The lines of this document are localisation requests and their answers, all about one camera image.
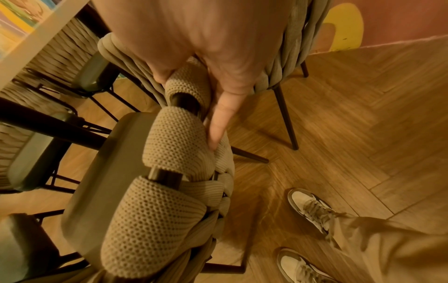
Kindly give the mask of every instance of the wooden floor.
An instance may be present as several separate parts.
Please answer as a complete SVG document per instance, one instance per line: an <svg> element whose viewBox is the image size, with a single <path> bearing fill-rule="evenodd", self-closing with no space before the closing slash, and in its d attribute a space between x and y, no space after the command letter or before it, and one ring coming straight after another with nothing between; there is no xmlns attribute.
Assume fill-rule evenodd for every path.
<svg viewBox="0 0 448 283"><path fill-rule="evenodd" d="M238 264L248 251L249 265L243 275L200 274L197 283L286 282L275 263L279 247L299 251L342 282L371 282L290 209L285 192L292 187L340 212L448 233L448 39L313 55L307 65L310 77L298 69L281 85L298 151L272 91L248 98L233 119L231 144L270 163L235 157L235 191L212 262ZM158 109L126 80L116 91L142 110ZM129 112L108 94L98 96L118 117ZM114 125L90 101L78 109L88 121ZM94 156L72 146L61 174L81 179ZM61 209L68 199L42 190L5 195L0 214ZM62 253L69 252L58 222L44 225Z"/></svg>

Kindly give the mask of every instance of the shoe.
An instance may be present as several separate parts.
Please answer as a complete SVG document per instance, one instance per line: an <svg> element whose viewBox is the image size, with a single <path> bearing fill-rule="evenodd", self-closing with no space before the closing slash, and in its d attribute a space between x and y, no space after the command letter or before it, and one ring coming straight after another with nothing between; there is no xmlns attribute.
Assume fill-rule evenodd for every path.
<svg viewBox="0 0 448 283"><path fill-rule="evenodd" d="M288 201L295 211L313 223L322 234L328 235L330 217L335 213L328 203L315 194L298 188L288 192Z"/></svg>
<svg viewBox="0 0 448 283"><path fill-rule="evenodd" d="M290 248L282 248L277 265L289 283L340 283Z"/></svg>

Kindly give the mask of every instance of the human hand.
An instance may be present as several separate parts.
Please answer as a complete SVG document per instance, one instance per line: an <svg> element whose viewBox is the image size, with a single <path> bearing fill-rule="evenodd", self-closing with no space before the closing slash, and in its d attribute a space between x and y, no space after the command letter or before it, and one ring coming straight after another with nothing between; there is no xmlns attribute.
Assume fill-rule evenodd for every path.
<svg viewBox="0 0 448 283"><path fill-rule="evenodd" d="M292 0L94 0L118 38L164 84L193 54L216 78L208 129L215 150L230 119L280 48Z"/></svg>

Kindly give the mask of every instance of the beige pants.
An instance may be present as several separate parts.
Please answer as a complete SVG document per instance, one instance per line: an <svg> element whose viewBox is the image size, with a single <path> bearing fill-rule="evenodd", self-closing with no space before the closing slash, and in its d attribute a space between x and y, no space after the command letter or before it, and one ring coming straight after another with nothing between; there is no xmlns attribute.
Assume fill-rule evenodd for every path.
<svg viewBox="0 0 448 283"><path fill-rule="evenodd" d="M448 235L337 214L330 222L329 240L368 270L376 283L448 282Z"/></svg>

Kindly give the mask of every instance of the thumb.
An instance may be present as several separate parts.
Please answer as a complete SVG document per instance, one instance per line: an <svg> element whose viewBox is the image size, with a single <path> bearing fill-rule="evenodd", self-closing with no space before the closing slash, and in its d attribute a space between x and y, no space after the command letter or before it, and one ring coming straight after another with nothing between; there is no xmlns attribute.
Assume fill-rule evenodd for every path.
<svg viewBox="0 0 448 283"><path fill-rule="evenodd" d="M218 147L230 119L237 113L249 91L241 94L224 90L219 96L209 126L208 145L211 150Z"/></svg>

